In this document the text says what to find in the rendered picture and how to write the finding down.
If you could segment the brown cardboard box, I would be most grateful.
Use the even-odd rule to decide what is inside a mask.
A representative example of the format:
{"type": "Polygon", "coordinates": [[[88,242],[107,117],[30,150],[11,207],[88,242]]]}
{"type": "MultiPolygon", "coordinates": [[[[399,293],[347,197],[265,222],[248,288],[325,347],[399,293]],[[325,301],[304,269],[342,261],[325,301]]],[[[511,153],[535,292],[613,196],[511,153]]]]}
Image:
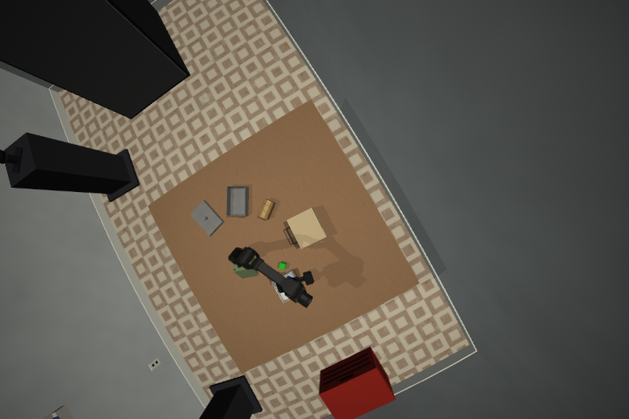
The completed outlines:
{"type": "Polygon", "coordinates": [[[262,217],[262,218],[264,218],[266,220],[269,219],[271,214],[272,214],[272,212],[273,212],[273,208],[274,208],[275,204],[276,203],[274,203],[274,202],[272,202],[272,201],[270,201],[268,199],[265,199],[265,201],[263,202],[262,207],[261,207],[261,209],[259,211],[258,216],[260,216],[260,217],[262,217]]]}

